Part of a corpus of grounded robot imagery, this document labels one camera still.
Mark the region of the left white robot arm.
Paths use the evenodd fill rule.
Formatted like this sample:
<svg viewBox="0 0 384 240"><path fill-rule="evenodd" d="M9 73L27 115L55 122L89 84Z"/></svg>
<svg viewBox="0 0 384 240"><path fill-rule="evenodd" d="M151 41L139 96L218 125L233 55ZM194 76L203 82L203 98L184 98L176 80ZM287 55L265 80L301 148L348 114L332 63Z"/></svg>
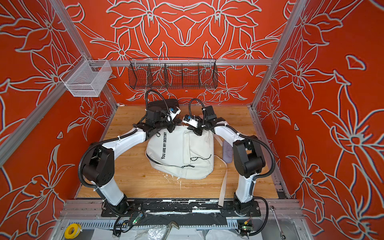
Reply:
<svg viewBox="0 0 384 240"><path fill-rule="evenodd" d="M161 130L172 132L181 120L178 99L146 101L146 113L122 136L92 144L78 165L78 178L84 187L91 188L118 217L131 214L135 207L115 181L115 160L132 147L148 141Z"/></svg>

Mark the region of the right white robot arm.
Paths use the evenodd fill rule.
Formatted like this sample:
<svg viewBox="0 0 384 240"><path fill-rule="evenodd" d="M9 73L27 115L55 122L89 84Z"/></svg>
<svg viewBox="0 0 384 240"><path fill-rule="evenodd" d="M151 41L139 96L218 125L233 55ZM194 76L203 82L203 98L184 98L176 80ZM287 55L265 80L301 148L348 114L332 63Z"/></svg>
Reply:
<svg viewBox="0 0 384 240"><path fill-rule="evenodd" d="M268 144L256 136L247 136L230 126L223 118L218 118L212 106L205 106L199 99L191 99L188 105L189 114L183 123L194 133L211 131L223 138L233 148L234 164L239 173L238 188L234 193L233 205L239 216L251 215L251 208L257 200L266 206L265 218L256 231L252 231L248 223L243 223L237 230L238 235L250 237L260 234L267 225L269 204L263 197L254 195L256 181L270 176L276 169L276 160Z"/></svg>

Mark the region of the purple glasses case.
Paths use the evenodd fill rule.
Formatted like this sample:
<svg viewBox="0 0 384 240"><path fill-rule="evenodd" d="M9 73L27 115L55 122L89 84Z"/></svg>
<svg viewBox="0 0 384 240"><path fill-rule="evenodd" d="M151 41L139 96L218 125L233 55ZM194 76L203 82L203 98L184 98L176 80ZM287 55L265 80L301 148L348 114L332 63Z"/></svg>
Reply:
<svg viewBox="0 0 384 240"><path fill-rule="evenodd" d="M233 162L233 147L231 145L223 145L223 161L227 164Z"/></svg>

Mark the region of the white student backpack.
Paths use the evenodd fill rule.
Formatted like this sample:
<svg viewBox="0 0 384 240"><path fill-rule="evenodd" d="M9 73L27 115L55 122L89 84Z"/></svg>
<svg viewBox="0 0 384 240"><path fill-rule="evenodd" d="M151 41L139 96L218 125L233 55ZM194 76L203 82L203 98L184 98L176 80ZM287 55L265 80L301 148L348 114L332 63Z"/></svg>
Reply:
<svg viewBox="0 0 384 240"><path fill-rule="evenodd" d="M214 170L214 138L210 131L198 136L186 126L177 126L172 133L161 130L150 138L146 156L158 171L182 179L202 180Z"/></svg>

